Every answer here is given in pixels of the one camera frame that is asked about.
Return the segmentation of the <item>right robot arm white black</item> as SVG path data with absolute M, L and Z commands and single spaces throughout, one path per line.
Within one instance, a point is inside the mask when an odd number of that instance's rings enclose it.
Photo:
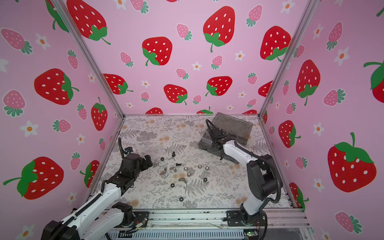
M 241 204 L 240 216 L 247 226 L 256 222 L 268 203 L 279 203 L 282 195 L 282 179 L 269 155 L 258 156 L 238 143 L 238 136 L 225 135 L 219 128 L 208 128 L 213 146 L 221 158 L 229 156 L 247 168 L 251 194 Z

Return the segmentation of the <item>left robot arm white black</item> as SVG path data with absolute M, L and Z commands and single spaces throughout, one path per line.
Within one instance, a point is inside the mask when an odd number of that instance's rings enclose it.
M 116 203 L 134 186 L 140 173 L 153 166 L 149 155 L 143 158 L 129 153 L 122 159 L 119 170 L 103 181 L 101 190 L 79 209 L 62 219 L 51 221 L 42 233 L 42 240 L 98 240 L 111 229 L 122 226 L 134 233 L 144 225 L 133 213 L 133 207 Z

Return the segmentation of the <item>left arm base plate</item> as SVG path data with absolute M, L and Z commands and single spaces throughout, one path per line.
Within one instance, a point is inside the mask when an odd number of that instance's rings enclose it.
M 127 219 L 124 218 L 123 222 L 117 228 L 133 229 L 137 225 L 142 224 L 140 228 L 146 228 L 148 225 L 150 212 L 133 211 L 132 215 Z

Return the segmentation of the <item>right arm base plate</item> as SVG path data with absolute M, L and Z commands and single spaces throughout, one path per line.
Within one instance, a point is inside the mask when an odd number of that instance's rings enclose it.
M 247 212 L 227 211 L 226 221 L 230 227 L 264 227 L 268 217 L 264 211 L 249 216 Z

